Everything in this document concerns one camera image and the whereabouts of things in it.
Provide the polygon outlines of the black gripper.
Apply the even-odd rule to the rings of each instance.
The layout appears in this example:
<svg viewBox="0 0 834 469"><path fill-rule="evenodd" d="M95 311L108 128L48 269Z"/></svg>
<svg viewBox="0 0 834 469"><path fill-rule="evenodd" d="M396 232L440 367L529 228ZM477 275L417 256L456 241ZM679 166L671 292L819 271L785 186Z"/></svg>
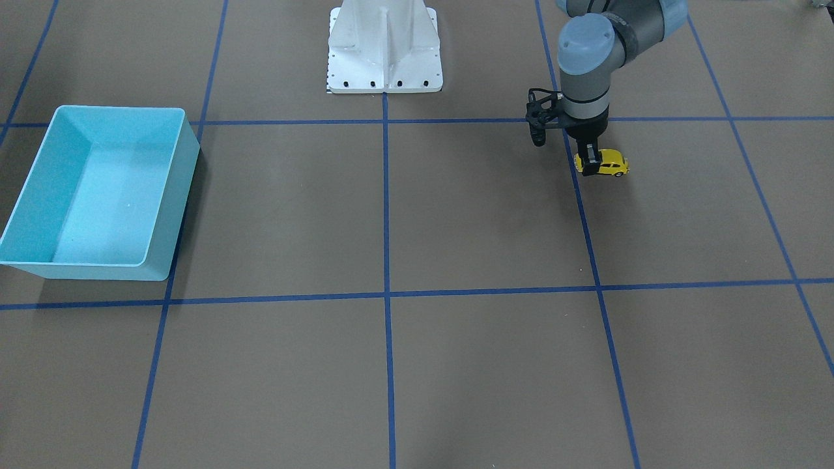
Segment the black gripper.
<svg viewBox="0 0 834 469"><path fill-rule="evenodd" d="M597 139L605 133L608 124L608 115L597 115L592 119L576 119L567 115L563 119L568 136L581 143L581 173L584 177L599 173L602 156Z"/></svg>

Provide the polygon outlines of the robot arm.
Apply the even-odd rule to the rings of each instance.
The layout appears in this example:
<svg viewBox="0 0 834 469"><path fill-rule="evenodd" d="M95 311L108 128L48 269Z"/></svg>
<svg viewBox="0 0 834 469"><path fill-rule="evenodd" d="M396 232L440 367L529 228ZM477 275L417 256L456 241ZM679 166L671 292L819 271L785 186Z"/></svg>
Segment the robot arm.
<svg viewBox="0 0 834 469"><path fill-rule="evenodd" d="M686 1L559 1L569 21L558 38L557 109L576 142L584 175L601 169L598 139L607 129L613 72L678 30Z"/></svg>

